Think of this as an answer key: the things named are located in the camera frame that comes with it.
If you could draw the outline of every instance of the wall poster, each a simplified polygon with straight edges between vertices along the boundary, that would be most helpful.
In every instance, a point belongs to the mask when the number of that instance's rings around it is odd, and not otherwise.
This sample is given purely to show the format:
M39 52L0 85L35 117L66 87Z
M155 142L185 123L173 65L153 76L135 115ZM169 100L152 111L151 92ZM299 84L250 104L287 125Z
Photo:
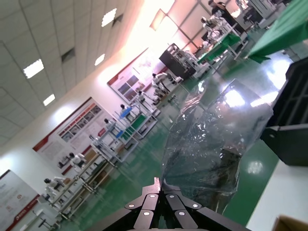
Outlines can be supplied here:
M15 173L0 177L0 231L11 230L37 203L39 195Z
M107 84L127 103L131 103L139 90L148 89L152 73L159 73L164 67L157 54L146 49Z
M106 131L105 118L112 119L112 116L94 99L89 98L33 150L65 175L71 168L69 153L86 153L91 147L89 135L97 137Z

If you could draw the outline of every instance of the green table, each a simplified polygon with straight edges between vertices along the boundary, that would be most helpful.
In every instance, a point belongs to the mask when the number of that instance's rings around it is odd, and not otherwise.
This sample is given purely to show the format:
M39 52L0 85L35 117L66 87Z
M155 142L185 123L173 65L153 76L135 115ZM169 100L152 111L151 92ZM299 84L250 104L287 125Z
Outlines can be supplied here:
M221 41L216 43L215 46L209 52L203 54L200 57L198 64L200 64L204 60L212 61L217 56L223 54L224 51L228 49L230 46L234 45L239 41L241 41L241 38L238 37L237 35L232 33L227 34L225 37L222 37Z
M308 0L293 0L248 54L258 63L267 55L308 39Z

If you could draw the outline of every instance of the epoxy floor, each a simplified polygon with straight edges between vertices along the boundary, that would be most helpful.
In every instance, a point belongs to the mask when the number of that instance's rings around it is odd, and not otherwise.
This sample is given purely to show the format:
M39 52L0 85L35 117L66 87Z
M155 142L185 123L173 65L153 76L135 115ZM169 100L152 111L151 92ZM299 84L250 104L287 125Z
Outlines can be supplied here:
M285 82L285 72L291 61L280 52L262 64L250 60L231 63L230 69L222 70L223 76L207 74L206 102L214 100L234 78L240 80L266 102L275 98ZM190 91L198 83L188 80L184 83ZM157 125L140 142L127 161L114 170L110 179L101 186L98 195L91 197L75 213L71 221L62 223L63 231L83 231L98 220L124 207L141 195L143 186L153 184L154 177L161 176L161 159L168 131L179 115L187 92L178 87L177 100L164 103ZM256 144L243 156L240 164L238 192L231 200L224 216L246 225L274 168L278 157L263 141Z

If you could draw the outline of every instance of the fluorescent light panel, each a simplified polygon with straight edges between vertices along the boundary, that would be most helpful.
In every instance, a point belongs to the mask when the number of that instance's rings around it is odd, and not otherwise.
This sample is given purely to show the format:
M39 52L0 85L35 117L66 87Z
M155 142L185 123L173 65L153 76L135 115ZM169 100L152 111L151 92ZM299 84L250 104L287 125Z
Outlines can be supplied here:
M102 54L100 57L97 58L94 65L97 66L98 64L100 64L102 61L104 61L104 58L105 54Z
M106 26L112 20L115 18L116 13L116 8L114 8L112 11L109 11L107 14L104 15L103 20L102 20L102 27Z
M50 104L54 99L55 99L55 96L54 96L54 94L52 94L52 95L48 96L48 98L45 99L45 100L43 101L43 104L44 104L45 106L47 106L47 105Z
M27 76L27 78L31 78L43 69L44 69L44 65L42 63L42 60L39 59L39 60L36 60L33 64L26 67L24 69L24 74Z

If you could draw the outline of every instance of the transparent plastic sheet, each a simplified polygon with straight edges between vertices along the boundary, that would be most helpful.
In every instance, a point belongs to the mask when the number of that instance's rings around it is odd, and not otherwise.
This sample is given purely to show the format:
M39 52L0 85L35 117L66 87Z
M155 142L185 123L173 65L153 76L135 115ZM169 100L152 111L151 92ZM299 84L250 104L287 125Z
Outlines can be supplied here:
M162 179L222 214L237 191L240 160L260 137L273 110L236 79L206 108L202 105L206 87L202 81L189 94L170 129Z

